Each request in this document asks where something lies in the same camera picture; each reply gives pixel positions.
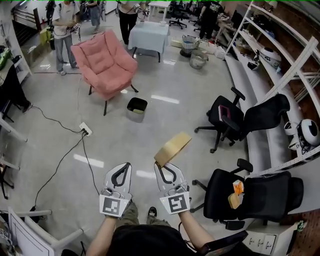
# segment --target sneaker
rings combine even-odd
[[[155,207],[150,207],[150,209],[148,210],[148,217],[149,216],[157,217],[157,209]]]
[[[28,107],[25,107],[25,108],[22,110],[22,113],[23,113],[23,114],[27,113],[27,111],[28,111],[29,109],[31,109],[33,106],[34,106],[34,105],[30,102],[29,106],[28,106]]]

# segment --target basket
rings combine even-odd
[[[208,56],[200,50],[193,50],[190,58],[190,66],[200,70],[206,65]]]
[[[197,49],[200,44],[200,40],[190,35],[182,36],[182,50],[186,54],[190,54],[193,50]]]

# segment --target tiled floor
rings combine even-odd
[[[159,20],[160,14],[159,18],[152,17],[150,21]],[[191,23],[183,30],[171,26],[170,35],[197,35],[197,32],[193,32],[194,28]],[[119,18],[114,13],[107,16],[101,29],[112,29],[121,39]],[[92,30],[89,22],[84,23],[81,39],[84,41],[92,37]],[[77,42],[78,36],[75,35],[73,40]],[[172,160],[183,171],[189,184],[193,179],[206,184],[214,169],[231,171],[236,167],[238,158],[247,157],[243,142],[237,142],[233,147],[229,147],[227,141],[222,142],[217,152],[211,154],[210,148],[214,145],[216,133],[194,133],[197,126],[209,125],[206,112],[219,95],[231,100],[234,98],[226,63],[210,55],[207,65],[196,70],[179,51],[179,48],[168,45],[161,63],[155,56],[137,54],[138,71],[133,84],[139,93],[128,88],[110,100],[106,116],[103,116],[104,101],[97,93],[88,95],[89,86],[80,74],[60,76],[54,73],[54,51],[38,61],[32,68],[33,76],[23,85],[27,98],[48,117],[61,121],[73,130],[79,130],[81,122],[92,129],[92,136],[86,137],[84,142],[88,157],[103,163],[103,167],[92,166],[99,190],[108,170],[130,162],[130,192],[139,209],[140,222],[145,223],[147,210],[155,206],[158,217],[168,220],[175,228],[178,227],[179,218],[177,215],[168,215],[162,207],[154,174],[154,155],[167,140],[181,131],[192,136],[189,145]],[[70,70],[68,66],[66,70],[79,73],[79,70]],[[132,122],[126,117],[126,106],[136,96],[148,101],[142,123]],[[161,96],[165,100],[155,99],[159,97],[154,96]],[[62,156],[81,136],[45,119],[38,109],[21,114],[13,106],[9,114],[15,122],[13,127],[27,136],[28,141],[17,141],[1,130],[1,152],[5,153],[7,159],[20,165],[20,171],[8,171],[6,178],[14,182],[15,188],[6,190],[9,200],[0,196],[0,210],[11,206],[16,211],[27,211],[34,205],[37,191],[55,172]],[[81,239],[88,245],[104,216],[99,213],[99,198],[89,166],[79,160],[84,156],[80,144],[62,161],[57,174],[39,194],[37,208],[53,211],[44,225],[54,237],[62,238],[82,227],[86,232]],[[205,193],[199,187],[191,186],[190,196],[191,205],[197,206],[204,200]],[[202,210],[194,213],[194,216],[216,239],[231,234],[221,224],[203,217]]]

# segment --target metal shelving rack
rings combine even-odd
[[[249,15],[251,11],[258,10],[269,19],[281,25],[281,27],[288,31],[296,40],[300,42],[300,44],[304,46],[303,51],[296,60],[293,59],[293,57],[276,39],[271,37],[250,19]],[[276,69],[274,69],[260,57],[260,63],[273,83],[272,88],[270,88],[267,79],[261,74],[261,72],[256,70],[253,71],[248,68],[248,59],[243,56],[234,45],[237,37],[241,36],[254,52],[263,47],[242,30],[243,25],[245,24],[251,24],[256,30],[270,40],[270,42],[278,49],[278,51],[291,65],[285,74],[277,73]],[[256,6],[254,1],[252,1],[248,6],[245,16],[224,56],[229,67],[234,86],[246,97],[245,101],[240,100],[239,102],[241,110],[245,113],[248,108],[261,104],[276,94],[284,94],[287,96],[290,103],[290,111],[287,112],[288,119],[291,122],[298,124],[303,119],[300,107],[298,105],[299,99],[293,95],[288,82],[290,80],[300,79],[304,84],[304,88],[298,94],[309,94],[316,108],[317,114],[320,116],[320,100],[314,91],[314,87],[320,81],[320,74],[318,72],[303,73],[301,70],[302,66],[310,56],[313,56],[317,62],[320,63],[320,52],[317,49],[317,45],[318,41],[314,37],[311,37],[310,40],[305,39],[299,32],[297,32],[286,22],[267,10]],[[234,59],[232,56],[230,56],[230,54],[228,54],[231,48],[233,48],[238,60]],[[294,165],[304,164],[312,156],[320,152],[320,146],[317,146],[303,154],[301,147],[299,147],[297,150],[297,157],[290,160],[288,137],[285,134],[283,124],[266,131],[254,131],[247,136],[247,142],[249,160],[254,166],[254,172],[248,177],[256,177],[284,171],[285,169],[293,167]]]

